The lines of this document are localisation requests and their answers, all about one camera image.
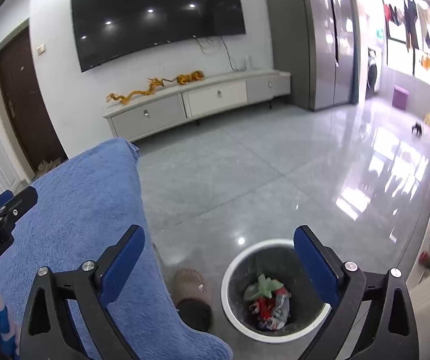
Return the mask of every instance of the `drawer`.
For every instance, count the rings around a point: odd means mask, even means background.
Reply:
[[[115,115],[112,122],[119,137],[135,140],[186,118],[181,96],[175,95]]]
[[[251,77],[247,82],[247,100],[256,103],[274,97],[290,94],[290,76],[273,74],[271,76]]]
[[[245,81],[235,81],[185,93],[192,116],[215,113],[233,105],[247,103]]]

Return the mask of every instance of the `stainless steel refrigerator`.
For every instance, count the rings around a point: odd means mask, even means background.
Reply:
[[[267,0],[267,6],[274,67],[292,74],[292,102],[312,110],[350,102],[350,0]]]

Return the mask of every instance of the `brown slipper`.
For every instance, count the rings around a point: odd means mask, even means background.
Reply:
[[[202,332],[208,331],[212,310],[202,274],[191,268],[179,269],[173,278],[172,299],[186,325]]]

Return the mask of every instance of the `white trash can rim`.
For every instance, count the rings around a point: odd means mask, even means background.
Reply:
[[[238,331],[246,335],[247,337],[250,337],[256,341],[266,342],[266,343],[272,343],[272,344],[279,344],[283,342],[289,342],[296,340],[298,338],[303,337],[304,335],[307,335],[312,330],[314,330],[318,325],[322,323],[322,321],[325,320],[326,316],[330,312],[331,306],[328,303],[325,303],[322,307],[320,313],[317,315],[317,317],[310,323],[308,326],[303,328],[302,330],[299,330],[292,334],[282,335],[282,336],[270,336],[270,335],[264,335],[259,334],[257,332],[254,332],[253,330],[250,330],[246,326],[244,326],[233,314],[233,311],[231,310],[229,301],[228,301],[228,284],[230,282],[230,278],[232,277],[234,271],[236,268],[240,265],[240,263],[246,259],[248,256],[253,254],[256,251],[261,251],[264,249],[272,248],[272,247],[292,247],[293,240],[292,239],[285,239],[285,238],[275,238],[275,239],[268,239],[266,241],[259,242],[257,244],[254,244],[247,249],[243,250],[233,261],[230,263],[228,268],[226,269],[226,272],[223,276],[222,280],[222,289],[221,289],[221,298],[222,298],[222,306],[223,311],[225,312],[226,317],[228,320],[232,323],[233,327],[235,327]]]

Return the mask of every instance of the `purple stool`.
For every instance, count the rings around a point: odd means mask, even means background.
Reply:
[[[399,87],[397,85],[393,86],[393,98],[392,98],[392,106],[398,109],[405,110],[406,102],[408,100],[408,94],[410,92],[406,89]]]

